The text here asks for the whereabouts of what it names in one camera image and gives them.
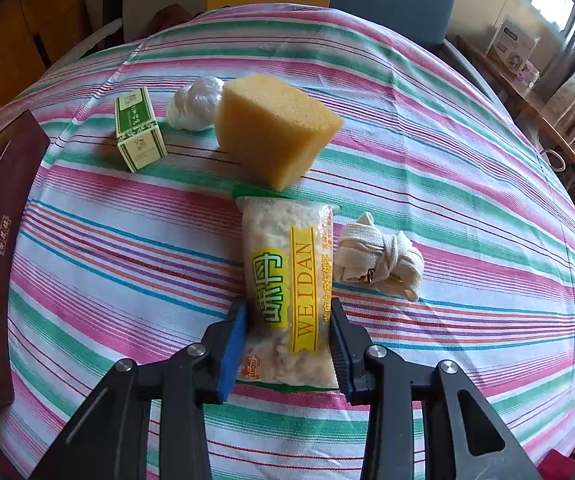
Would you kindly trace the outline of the red blanket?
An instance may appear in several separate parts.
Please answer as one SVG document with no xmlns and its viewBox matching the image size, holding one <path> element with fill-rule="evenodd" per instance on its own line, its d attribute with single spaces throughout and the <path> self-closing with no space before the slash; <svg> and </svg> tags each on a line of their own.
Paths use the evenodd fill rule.
<svg viewBox="0 0 575 480">
<path fill-rule="evenodd" d="M 571 480 L 575 474 L 575 460 L 554 448 L 537 466 L 543 480 Z"/>
</svg>

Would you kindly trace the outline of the yellow sponge block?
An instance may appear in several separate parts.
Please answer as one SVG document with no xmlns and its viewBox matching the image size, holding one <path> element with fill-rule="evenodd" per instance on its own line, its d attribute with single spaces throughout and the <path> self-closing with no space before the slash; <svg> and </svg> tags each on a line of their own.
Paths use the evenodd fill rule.
<svg viewBox="0 0 575 480">
<path fill-rule="evenodd" d="M 281 192 L 311 168 L 343 123 L 304 91 L 252 74 L 224 84 L 214 133 L 249 177 Z"/>
</svg>

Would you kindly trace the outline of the white plastic bag ball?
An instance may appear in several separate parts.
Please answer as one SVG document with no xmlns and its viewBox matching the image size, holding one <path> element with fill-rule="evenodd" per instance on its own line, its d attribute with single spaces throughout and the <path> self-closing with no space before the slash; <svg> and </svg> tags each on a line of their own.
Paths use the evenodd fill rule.
<svg viewBox="0 0 575 480">
<path fill-rule="evenodd" d="M 180 88 L 168 103 L 166 120 L 176 130 L 204 131 L 214 127 L 224 82 L 202 77 Z"/>
</svg>

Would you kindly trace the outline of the cream bandage roll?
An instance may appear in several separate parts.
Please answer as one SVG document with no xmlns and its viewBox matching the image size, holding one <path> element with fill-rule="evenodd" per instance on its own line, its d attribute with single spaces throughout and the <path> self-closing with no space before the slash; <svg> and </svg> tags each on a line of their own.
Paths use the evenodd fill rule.
<svg viewBox="0 0 575 480">
<path fill-rule="evenodd" d="M 425 261 L 402 231 L 382 232 L 365 212 L 342 228 L 333 258 L 337 283 L 371 286 L 383 294 L 419 300 Z"/>
</svg>

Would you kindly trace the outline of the weidan snack bag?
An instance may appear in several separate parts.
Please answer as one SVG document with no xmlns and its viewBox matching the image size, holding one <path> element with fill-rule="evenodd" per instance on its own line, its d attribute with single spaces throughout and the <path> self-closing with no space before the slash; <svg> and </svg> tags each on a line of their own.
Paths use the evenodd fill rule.
<svg viewBox="0 0 575 480">
<path fill-rule="evenodd" d="M 237 206 L 246 294 L 255 308 L 238 377 L 336 388 L 329 346 L 334 207 L 255 196 Z"/>
</svg>

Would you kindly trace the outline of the wooden wardrobe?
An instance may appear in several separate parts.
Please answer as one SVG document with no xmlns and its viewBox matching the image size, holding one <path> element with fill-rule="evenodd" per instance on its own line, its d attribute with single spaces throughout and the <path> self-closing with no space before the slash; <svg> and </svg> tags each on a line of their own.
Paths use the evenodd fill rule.
<svg viewBox="0 0 575 480">
<path fill-rule="evenodd" d="M 0 108 L 90 31 L 84 0 L 0 0 Z"/>
</svg>

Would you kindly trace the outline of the small green white box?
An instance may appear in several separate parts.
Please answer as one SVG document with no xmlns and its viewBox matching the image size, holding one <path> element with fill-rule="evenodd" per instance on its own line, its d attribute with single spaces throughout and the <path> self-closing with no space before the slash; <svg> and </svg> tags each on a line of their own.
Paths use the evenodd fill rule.
<svg viewBox="0 0 575 480">
<path fill-rule="evenodd" d="M 131 172 L 168 155 L 146 87 L 117 96 L 114 113 L 117 148 Z"/>
</svg>

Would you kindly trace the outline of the striped bed sheet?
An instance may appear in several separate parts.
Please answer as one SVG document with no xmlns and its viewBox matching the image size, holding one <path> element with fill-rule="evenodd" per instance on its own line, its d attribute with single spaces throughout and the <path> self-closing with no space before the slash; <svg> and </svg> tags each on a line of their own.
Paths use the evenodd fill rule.
<svg viewBox="0 0 575 480">
<path fill-rule="evenodd" d="M 268 75 L 341 118 L 283 191 L 211 129 L 192 84 Z M 112 364 L 262 309 L 205 410 L 217 479 L 356 479 L 369 411 L 336 387 L 332 299 L 374 344 L 471 378 L 534 462 L 575 448 L 575 205 L 512 119 L 434 55 L 347 13 L 253 4 L 90 55 L 0 109 L 48 137 L 10 267 L 14 399 L 0 453 L 28 477 Z"/>
</svg>

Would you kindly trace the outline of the white appliance box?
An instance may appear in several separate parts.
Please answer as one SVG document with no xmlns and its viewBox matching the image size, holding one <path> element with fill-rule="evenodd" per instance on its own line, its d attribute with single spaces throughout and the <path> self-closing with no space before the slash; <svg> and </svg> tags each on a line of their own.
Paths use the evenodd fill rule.
<svg viewBox="0 0 575 480">
<path fill-rule="evenodd" d="M 486 55 L 508 74 L 516 76 L 529 60 L 539 40 L 539 37 L 530 35 L 516 21 L 506 16 L 498 25 Z"/>
</svg>

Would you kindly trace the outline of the dark red cushion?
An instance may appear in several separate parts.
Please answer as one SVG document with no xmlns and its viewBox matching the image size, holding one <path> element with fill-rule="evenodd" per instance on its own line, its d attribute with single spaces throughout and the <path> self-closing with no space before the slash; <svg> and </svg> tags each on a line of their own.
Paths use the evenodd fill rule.
<svg viewBox="0 0 575 480">
<path fill-rule="evenodd" d="M 155 13 L 146 28 L 146 35 L 154 35 L 176 25 L 192 21 L 194 15 L 180 6 L 179 3 L 169 4 Z"/>
</svg>

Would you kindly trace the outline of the wooden side table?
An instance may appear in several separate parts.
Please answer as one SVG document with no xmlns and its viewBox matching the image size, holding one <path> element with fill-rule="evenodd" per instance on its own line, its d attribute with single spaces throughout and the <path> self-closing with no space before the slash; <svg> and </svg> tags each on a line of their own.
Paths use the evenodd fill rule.
<svg viewBox="0 0 575 480">
<path fill-rule="evenodd" d="M 516 120 L 519 117 L 531 119 L 540 131 L 557 144 L 557 147 L 564 153 L 565 162 L 569 162 L 575 167 L 575 148 L 572 142 L 568 141 L 563 131 L 554 125 L 553 115 L 545 107 L 545 103 L 534 94 L 533 90 L 526 87 L 525 84 L 521 84 L 512 74 L 477 49 L 469 40 L 456 36 L 455 45 L 469 61 L 483 66 L 485 71 L 508 95 L 507 109 L 513 119 Z"/>
</svg>

